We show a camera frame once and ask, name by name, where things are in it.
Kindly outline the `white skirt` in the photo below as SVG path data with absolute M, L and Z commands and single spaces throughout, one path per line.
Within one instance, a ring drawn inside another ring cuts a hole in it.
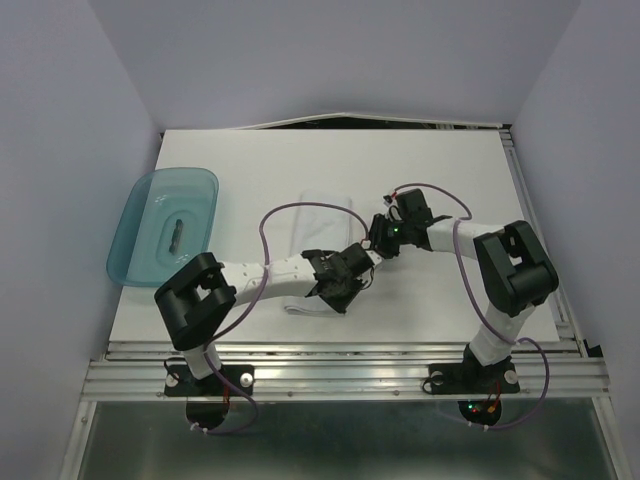
M 318 206 L 298 207 L 295 213 L 290 254 L 305 250 L 342 251 L 351 243 L 351 215 L 341 210 Z M 339 317 L 317 296 L 286 297 L 284 310 L 289 315 Z

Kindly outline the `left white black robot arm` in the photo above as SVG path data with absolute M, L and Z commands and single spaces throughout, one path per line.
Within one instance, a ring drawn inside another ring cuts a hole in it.
M 341 252 L 306 250 L 267 266 L 219 262 L 209 252 L 194 257 L 154 294 L 156 306 L 175 350 L 189 368 L 188 382 L 199 393 L 215 392 L 222 363 L 213 338 L 229 312 L 260 300 L 318 297 L 344 314 L 365 288 L 364 275 L 382 257 L 352 244 Z

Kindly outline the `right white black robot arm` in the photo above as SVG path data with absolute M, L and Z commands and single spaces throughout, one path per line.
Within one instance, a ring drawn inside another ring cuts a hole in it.
M 481 326 L 457 363 L 429 367 L 424 390 L 431 395 L 515 394 L 520 385 L 512 350 L 522 343 L 520 331 L 534 310 L 559 286 L 558 274 L 531 225 L 473 222 L 463 216 L 435 215 L 427 205 L 423 183 L 394 189 L 384 198 L 388 210 L 373 217 L 368 241 L 384 259 L 405 245 L 451 253 L 461 273 L 467 259 L 477 263 L 488 305 L 469 298 Z

